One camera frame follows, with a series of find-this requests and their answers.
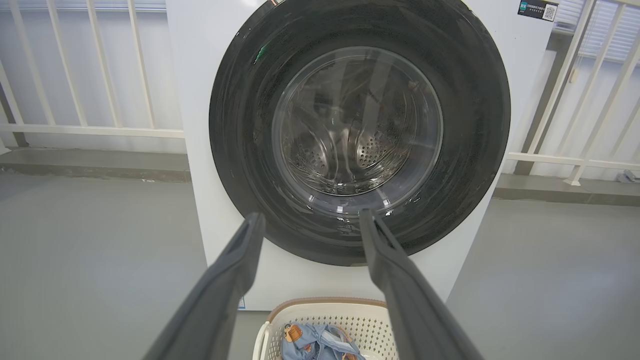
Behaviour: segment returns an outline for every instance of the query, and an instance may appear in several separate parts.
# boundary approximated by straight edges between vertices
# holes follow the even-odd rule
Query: blue clothing
[[[284,335],[282,360],[365,360],[353,340],[334,325],[291,323]]]

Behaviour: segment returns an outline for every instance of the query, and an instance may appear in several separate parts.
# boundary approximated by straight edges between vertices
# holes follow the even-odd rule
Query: laundry basket
[[[253,348],[253,360],[281,360],[280,345],[288,323],[341,327],[371,360],[397,360],[387,305],[354,298],[312,298],[285,302],[269,314]]]

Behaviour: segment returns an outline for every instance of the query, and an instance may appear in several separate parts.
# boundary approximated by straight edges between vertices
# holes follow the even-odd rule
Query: black label sticker
[[[547,21],[556,19],[558,4],[545,0],[522,0],[518,8],[518,15],[534,17]]]

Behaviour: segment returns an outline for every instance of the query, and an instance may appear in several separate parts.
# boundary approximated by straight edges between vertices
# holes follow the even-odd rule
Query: washing machine
[[[167,0],[207,263],[266,216],[241,308],[383,299],[358,212],[443,300],[474,240],[552,22],[517,0]]]

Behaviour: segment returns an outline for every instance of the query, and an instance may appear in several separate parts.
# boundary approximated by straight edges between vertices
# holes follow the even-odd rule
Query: round black door
[[[471,213],[502,161],[509,104],[500,54],[460,0],[268,1],[218,69],[211,149],[269,240],[357,265],[361,209],[408,254]]]

